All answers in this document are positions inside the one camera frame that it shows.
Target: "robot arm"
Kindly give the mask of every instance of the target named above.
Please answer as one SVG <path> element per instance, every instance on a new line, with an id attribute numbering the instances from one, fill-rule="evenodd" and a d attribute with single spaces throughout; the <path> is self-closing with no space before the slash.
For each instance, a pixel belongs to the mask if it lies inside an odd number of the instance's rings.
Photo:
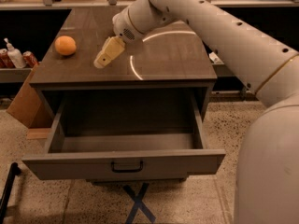
<path id="1" fill-rule="evenodd" d="M 176 20 L 185 21 L 266 106 L 299 89 L 299 79 L 287 85 L 299 72 L 296 50 L 206 0 L 136 0 L 113 19 L 114 32 L 130 43 Z"/>
<path id="2" fill-rule="evenodd" d="M 237 165 L 235 223 L 299 220 L 299 56 L 205 0 L 137 0 L 114 19 L 124 43 L 185 21 L 268 108 L 249 128 Z"/>

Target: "drawer handle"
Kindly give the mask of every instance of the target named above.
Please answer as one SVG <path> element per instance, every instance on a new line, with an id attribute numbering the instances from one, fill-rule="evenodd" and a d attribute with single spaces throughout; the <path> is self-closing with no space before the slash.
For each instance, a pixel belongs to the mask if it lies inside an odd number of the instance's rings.
<path id="1" fill-rule="evenodd" d="M 140 161 L 140 166 L 136 169 L 116 169 L 114 161 L 111 163 L 112 172 L 114 173 L 137 173 L 143 169 L 143 161 Z"/>

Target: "cardboard box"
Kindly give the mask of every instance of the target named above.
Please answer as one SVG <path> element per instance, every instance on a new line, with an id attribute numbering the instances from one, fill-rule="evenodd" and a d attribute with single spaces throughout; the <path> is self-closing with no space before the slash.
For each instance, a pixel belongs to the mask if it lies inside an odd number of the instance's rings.
<path id="1" fill-rule="evenodd" d="M 27 128 L 49 128 L 53 119 L 39 99 L 35 89 L 29 85 L 36 68 L 37 66 L 32 69 L 24 81 L 7 112 Z"/>

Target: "gray cabinet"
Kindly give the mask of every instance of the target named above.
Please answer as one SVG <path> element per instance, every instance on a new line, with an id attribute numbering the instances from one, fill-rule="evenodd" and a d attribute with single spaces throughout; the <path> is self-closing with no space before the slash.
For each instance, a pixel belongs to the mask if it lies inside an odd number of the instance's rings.
<path id="1" fill-rule="evenodd" d="M 110 182 L 215 174 L 225 152 L 208 149 L 202 132 L 216 75 L 201 40 L 176 22 L 128 44 L 119 59 L 96 69 L 99 44 L 112 29 L 107 21 L 119 10 L 81 7 L 70 13 L 66 22 L 74 23 L 78 51 L 65 58 L 50 49 L 36 70 L 31 85 L 54 122 L 45 153 L 27 155 L 23 162 L 40 179 Z"/>

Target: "wooden block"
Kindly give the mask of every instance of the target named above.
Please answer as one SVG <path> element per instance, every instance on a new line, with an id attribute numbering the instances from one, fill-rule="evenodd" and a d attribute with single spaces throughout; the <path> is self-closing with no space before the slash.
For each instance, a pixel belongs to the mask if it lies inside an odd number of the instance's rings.
<path id="1" fill-rule="evenodd" d="M 28 129 L 26 139 L 46 139 L 50 128 Z"/>
<path id="2" fill-rule="evenodd" d="M 52 117 L 29 82 L 37 66 L 30 72 L 7 112 L 27 128 L 49 128 Z"/>

